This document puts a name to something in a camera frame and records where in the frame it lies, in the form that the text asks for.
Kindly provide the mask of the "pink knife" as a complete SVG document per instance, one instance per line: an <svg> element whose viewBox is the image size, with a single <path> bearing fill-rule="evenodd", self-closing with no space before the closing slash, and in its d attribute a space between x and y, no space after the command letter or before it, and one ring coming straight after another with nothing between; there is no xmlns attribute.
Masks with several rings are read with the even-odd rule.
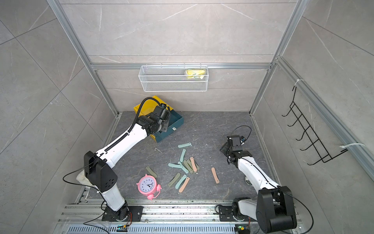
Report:
<svg viewBox="0 0 374 234"><path fill-rule="evenodd" d="M197 170L197 166L195 164L194 158L190 157L190 161L191 161L191 165L192 165L193 171L196 173L198 170Z"/></svg>
<svg viewBox="0 0 374 234"><path fill-rule="evenodd" d="M184 183L181 185L181 187L180 187L179 190L178 190L179 193L182 193L182 192L185 190L185 188L186 188L186 186L188 185L189 181L190 181L190 178L189 178L189 177L187 177L187 178L184 180Z"/></svg>
<svg viewBox="0 0 374 234"><path fill-rule="evenodd" d="M212 172L212 175L213 175L213 178L214 178L214 181L216 184L219 184L220 183L220 180L217 176L217 173L216 173L216 169L214 167L211 168L211 172Z"/></svg>

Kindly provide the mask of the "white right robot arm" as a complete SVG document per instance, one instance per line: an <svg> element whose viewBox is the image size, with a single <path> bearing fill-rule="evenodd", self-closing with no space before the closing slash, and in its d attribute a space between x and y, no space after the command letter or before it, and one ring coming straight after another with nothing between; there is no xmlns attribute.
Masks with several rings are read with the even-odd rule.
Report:
<svg viewBox="0 0 374 234"><path fill-rule="evenodd" d="M297 218L291 191L279 186L256 163L253 156L242 148L239 136L230 136L220 150L230 164L235 165L249 179L257 193L257 200L234 199L233 217L236 220L251 218L268 234L297 227Z"/></svg>

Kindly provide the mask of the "teal top drawer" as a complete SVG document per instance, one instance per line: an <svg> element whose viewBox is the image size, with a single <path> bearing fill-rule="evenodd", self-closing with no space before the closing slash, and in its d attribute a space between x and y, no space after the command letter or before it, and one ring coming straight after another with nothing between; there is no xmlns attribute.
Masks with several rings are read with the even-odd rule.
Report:
<svg viewBox="0 0 374 234"><path fill-rule="evenodd" d="M161 142L169 135L174 133L178 128L180 128L184 124L184 118L175 110L171 110L171 118L169 120L168 129L166 132L156 132L154 135L150 135L150 137L157 143Z"/></svg>

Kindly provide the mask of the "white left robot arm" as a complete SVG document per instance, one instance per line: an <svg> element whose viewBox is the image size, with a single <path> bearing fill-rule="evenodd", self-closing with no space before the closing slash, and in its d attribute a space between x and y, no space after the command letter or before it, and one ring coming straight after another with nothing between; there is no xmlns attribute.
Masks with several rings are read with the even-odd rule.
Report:
<svg viewBox="0 0 374 234"><path fill-rule="evenodd" d="M120 159L138 142L149 135L167 130L170 110L153 111L136 117L131 126L108 146L84 155L84 170L77 176L82 185L97 189L107 203L107 214L118 221L128 216L128 205L117 186L118 176L113 171Z"/></svg>

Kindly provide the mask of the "yellow drawer cabinet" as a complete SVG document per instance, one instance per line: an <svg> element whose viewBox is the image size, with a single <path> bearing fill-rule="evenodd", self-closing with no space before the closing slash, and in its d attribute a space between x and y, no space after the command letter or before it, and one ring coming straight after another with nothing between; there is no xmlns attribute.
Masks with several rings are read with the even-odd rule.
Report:
<svg viewBox="0 0 374 234"><path fill-rule="evenodd" d="M167 107L170 108L170 110L172 111L173 108L170 107L166 102L164 102L163 100L161 100L158 96L153 96L153 98L155 98L157 101L159 101L160 103L165 103L167 105ZM153 110L155 109L155 107L158 106L158 104L153 101L153 100L147 100L145 102L145 104L143 105L142 109L141 109L141 112L139 114L139 116L143 116L143 115L147 115L151 112L153 112ZM135 113L137 113L138 109L140 107L140 104L138 104L137 106L135 106L133 109L135 111ZM157 142L156 140L156 135L150 135L150 137Z"/></svg>

